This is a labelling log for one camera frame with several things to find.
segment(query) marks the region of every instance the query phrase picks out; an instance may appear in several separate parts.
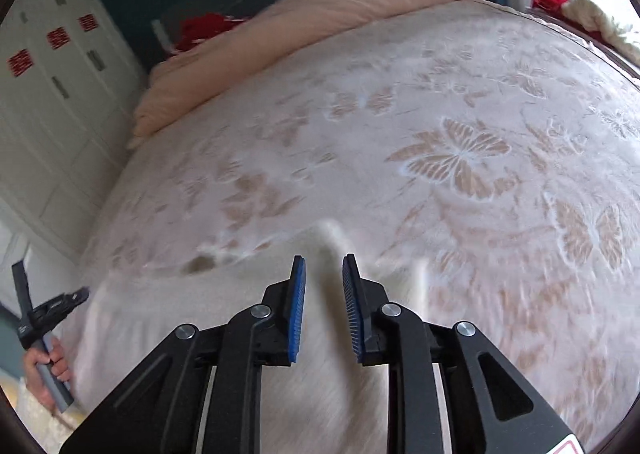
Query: human hand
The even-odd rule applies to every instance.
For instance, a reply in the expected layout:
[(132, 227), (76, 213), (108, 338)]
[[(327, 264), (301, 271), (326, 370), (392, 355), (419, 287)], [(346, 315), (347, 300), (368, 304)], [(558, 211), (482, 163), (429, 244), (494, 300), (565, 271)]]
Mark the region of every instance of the human hand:
[(37, 364), (48, 364), (53, 362), (51, 373), (60, 380), (60, 382), (68, 382), (71, 380), (72, 373), (69, 364), (65, 358), (65, 352), (60, 345), (60, 341), (56, 337), (52, 337), (53, 349), (47, 355), (45, 352), (36, 348), (28, 349), (22, 361), (24, 363), (24, 377), (27, 389), (36, 397), (36, 399), (51, 412), (56, 408), (56, 402), (53, 400), (49, 389), (44, 385), (44, 381), (38, 372)]

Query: finger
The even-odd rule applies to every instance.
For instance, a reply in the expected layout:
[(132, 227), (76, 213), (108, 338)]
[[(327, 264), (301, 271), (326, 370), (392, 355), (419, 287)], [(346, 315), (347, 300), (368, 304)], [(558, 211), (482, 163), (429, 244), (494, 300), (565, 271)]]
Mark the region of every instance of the finger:
[(22, 358), (25, 370), (35, 370), (36, 364), (48, 364), (49, 360), (49, 355), (36, 348), (29, 348)]
[(73, 377), (71, 370), (66, 370), (64, 373), (58, 375), (60, 382), (68, 382)]
[(66, 360), (63, 358), (62, 360), (59, 360), (55, 364), (53, 364), (53, 367), (51, 368), (51, 374), (53, 374), (53, 376), (59, 376), (60, 374), (68, 370), (68, 368), (69, 364), (67, 364)]
[(49, 352), (49, 358), (51, 358), (51, 361), (53, 363), (56, 363), (61, 358), (64, 358), (64, 356), (65, 356), (65, 352), (62, 350), (62, 346), (60, 345), (60, 342), (58, 342), (57, 345), (54, 345), (53, 349)]

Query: bedspread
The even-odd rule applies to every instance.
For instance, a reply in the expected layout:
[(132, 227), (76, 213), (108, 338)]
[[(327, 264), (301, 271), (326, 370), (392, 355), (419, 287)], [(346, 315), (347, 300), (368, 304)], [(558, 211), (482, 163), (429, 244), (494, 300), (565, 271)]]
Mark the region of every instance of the bedspread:
[[(365, 271), (422, 264), (423, 317), (475, 322), (592, 447), (639, 389), (638, 106), (629, 76), (533, 18), (460, 1), (382, 20), (300, 50), (143, 145), (84, 275), (109, 278), (112, 300), (167, 275), (212, 268), (215, 280), (219, 265), (332, 219)], [(101, 316), (103, 340), (149, 326), (114, 315)], [(97, 358), (90, 329), (83, 373)], [(127, 350), (114, 383), (154, 339)]]

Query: red chinese character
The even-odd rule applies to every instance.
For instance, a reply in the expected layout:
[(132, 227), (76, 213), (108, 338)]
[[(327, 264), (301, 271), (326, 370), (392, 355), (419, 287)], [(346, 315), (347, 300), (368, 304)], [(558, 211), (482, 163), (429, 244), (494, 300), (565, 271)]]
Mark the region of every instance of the red chinese character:
[(49, 44), (51, 44), (51, 47), (53, 49), (58, 49), (62, 48), (71, 39), (69, 39), (66, 30), (60, 27), (47, 33), (47, 40), (49, 41)]
[(33, 60), (31, 60), (31, 55), (28, 50), (20, 50), (13, 57), (8, 60), (9, 69), (14, 77), (19, 77), (22, 75), (27, 69), (33, 66)]
[(98, 28), (98, 21), (95, 20), (94, 14), (83, 15), (78, 18), (78, 21), (84, 31), (91, 31)]

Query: peach blanket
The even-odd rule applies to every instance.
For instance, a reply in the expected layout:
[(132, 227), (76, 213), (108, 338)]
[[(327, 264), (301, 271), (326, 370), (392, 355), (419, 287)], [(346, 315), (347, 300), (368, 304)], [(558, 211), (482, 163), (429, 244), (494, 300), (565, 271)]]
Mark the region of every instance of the peach blanket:
[(281, 0), (232, 32), (152, 71), (136, 137), (154, 134), (294, 51), (375, 20), (456, 0)]

